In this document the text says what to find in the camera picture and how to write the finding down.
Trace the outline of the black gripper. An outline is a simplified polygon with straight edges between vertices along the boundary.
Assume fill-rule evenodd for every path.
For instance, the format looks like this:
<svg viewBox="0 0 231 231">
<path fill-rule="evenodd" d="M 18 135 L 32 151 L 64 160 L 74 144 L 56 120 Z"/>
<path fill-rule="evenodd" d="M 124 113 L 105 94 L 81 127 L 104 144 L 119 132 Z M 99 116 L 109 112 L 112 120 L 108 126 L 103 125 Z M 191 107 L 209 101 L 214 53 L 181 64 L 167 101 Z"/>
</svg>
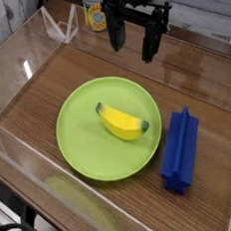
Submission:
<svg viewBox="0 0 231 231">
<path fill-rule="evenodd" d="M 112 48 L 119 51 L 125 42 L 123 20 L 145 25 L 141 57 L 146 64 L 152 61 L 158 52 L 160 33 L 168 31 L 169 10 L 172 4 L 168 0 L 103 0 L 106 7 L 107 28 Z"/>
</svg>

